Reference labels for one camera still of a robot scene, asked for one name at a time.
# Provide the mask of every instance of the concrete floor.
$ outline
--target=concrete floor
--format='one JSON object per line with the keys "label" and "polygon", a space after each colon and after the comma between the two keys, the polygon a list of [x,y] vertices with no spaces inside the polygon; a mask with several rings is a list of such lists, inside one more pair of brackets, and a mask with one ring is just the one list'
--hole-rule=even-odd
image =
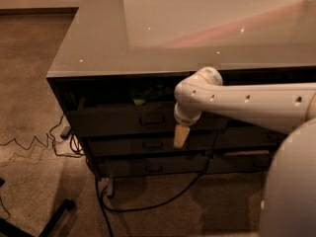
{"label": "concrete floor", "polygon": [[[62,115],[45,80],[70,26],[70,15],[0,16],[0,143],[13,138],[29,146]],[[60,133],[62,127],[54,133]],[[56,157],[35,143],[23,150],[0,147],[0,188],[11,213],[8,222],[38,236],[64,198],[77,208],[66,212],[51,236],[108,236],[94,176],[80,159]],[[59,153],[70,152],[68,141]],[[115,208],[143,207],[181,191],[195,174],[117,179]],[[108,212],[115,236],[257,236],[265,173],[201,177],[177,200],[157,209]],[[0,206],[0,217],[6,217]]]}

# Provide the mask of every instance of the small tan object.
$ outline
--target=small tan object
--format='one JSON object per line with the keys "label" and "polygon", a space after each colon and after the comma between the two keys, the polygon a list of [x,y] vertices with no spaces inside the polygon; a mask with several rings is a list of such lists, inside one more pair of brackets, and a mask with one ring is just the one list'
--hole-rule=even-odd
{"label": "small tan object", "polygon": [[174,148],[181,149],[189,135],[190,128],[186,125],[176,124]]}

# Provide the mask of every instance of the dark drawer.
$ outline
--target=dark drawer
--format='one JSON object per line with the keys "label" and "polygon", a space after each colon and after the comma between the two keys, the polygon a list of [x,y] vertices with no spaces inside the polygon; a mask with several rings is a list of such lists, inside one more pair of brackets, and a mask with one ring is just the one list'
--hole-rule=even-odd
{"label": "dark drawer", "polygon": [[94,157],[153,155],[166,152],[210,150],[214,144],[215,132],[190,134],[182,149],[174,149],[173,139],[173,136],[159,135],[142,138],[89,138],[87,143]]}
{"label": "dark drawer", "polygon": [[208,158],[196,154],[161,158],[142,158],[129,160],[106,160],[98,165],[103,177],[130,177],[161,175],[205,170]]}
{"label": "dark drawer", "polygon": [[[173,102],[85,108],[71,112],[70,123],[81,137],[174,132],[174,108]],[[227,121],[203,114],[192,130],[223,129]]]}

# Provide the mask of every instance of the brown floor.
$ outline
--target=brown floor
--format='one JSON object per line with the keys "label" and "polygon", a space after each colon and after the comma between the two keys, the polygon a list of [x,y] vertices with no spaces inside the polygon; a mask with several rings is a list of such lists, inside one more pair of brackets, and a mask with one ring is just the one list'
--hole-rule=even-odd
{"label": "brown floor", "polygon": [[[71,21],[70,15],[0,16],[0,143],[17,138],[27,147],[34,135],[45,141],[59,122],[61,109],[45,75]],[[58,152],[70,152],[68,141]],[[110,203],[155,204],[195,176],[118,179]],[[62,200],[71,198],[77,209],[64,214],[51,236],[108,236],[84,157],[56,157],[39,143],[29,151],[11,143],[0,147],[0,177],[6,181],[0,196],[11,213],[8,222],[24,231],[38,236]],[[265,173],[203,176],[163,207],[108,215],[115,236],[257,236],[264,179]]]}

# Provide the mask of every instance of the floor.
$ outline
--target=floor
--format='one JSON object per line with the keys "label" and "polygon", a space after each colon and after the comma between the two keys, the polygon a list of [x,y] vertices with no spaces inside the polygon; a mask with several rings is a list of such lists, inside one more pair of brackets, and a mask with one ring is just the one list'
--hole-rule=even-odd
{"label": "floor", "polygon": [[[70,15],[0,16],[0,143],[16,138],[29,147],[62,116],[45,75],[70,26]],[[54,131],[59,139],[60,131]],[[69,153],[69,141],[57,145]],[[144,207],[180,192],[196,174],[118,179],[114,208]],[[258,236],[266,173],[201,177],[181,197],[142,212],[109,213],[115,236]],[[76,209],[66,212],[51,236],[108,236],[99,208],[94,176],[85,157],[57,157],[51,142],[24,150],[12,142],[0,146],[0,188],[8,222],[38,236],[65,198]],[[7,216],[0,206],[0,217]]]}

